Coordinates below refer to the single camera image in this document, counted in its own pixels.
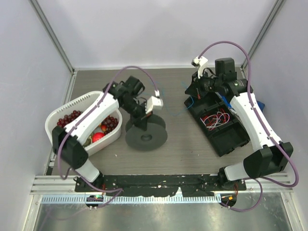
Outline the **grey perforated cable spool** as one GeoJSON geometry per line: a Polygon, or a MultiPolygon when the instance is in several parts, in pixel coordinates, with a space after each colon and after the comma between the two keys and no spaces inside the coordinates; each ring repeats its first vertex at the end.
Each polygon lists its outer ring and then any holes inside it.
{"type": "Polygon", "coordinates": [[[133,126],[131,120],[125,126],[125,140],[129,147],[143,152],[153,151],[167,141],[166,123],[158,115],[151,115],[147,120],[147,129],[133,126]]]}

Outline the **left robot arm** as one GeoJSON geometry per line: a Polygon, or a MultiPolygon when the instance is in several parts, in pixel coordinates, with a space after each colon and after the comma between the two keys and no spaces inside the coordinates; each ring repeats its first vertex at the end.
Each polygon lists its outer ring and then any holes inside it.
{"type": "Polygon", "coordinates": [[[118,108],[130,114],[134,122],[143,123],[149,112],[136,98],[144,88],[142,82],[133,76],[120,83],[107,84],[81,115],[63,128],[56,126],[52,130],[52,147],[58,160],[78,173],[90,191],[97,192],[102,188],[103,175],[89,160],[85,142],[99,124],[118,108]]]}

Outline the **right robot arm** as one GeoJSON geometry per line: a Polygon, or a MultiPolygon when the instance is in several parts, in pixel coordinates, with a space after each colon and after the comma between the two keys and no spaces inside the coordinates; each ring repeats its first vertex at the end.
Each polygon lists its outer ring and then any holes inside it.
{"type": "Polygon", "coordinates": [[[249,81],[237,78],[232,58],[217,59],[215,71],[209,73],[206,72],[207,62],[203,56],[192,60],[197,71],[185,93],[199,99],[215,93],[225,97],[244,126],[253,148],[253,153],[243,161],[220,168],[218,186],[228,190],[236,180],[263,178],[274,181],[268,176],[282,172],[292,162],[292,144],[283,142],[273,131],[257,104],[249,81]]]}

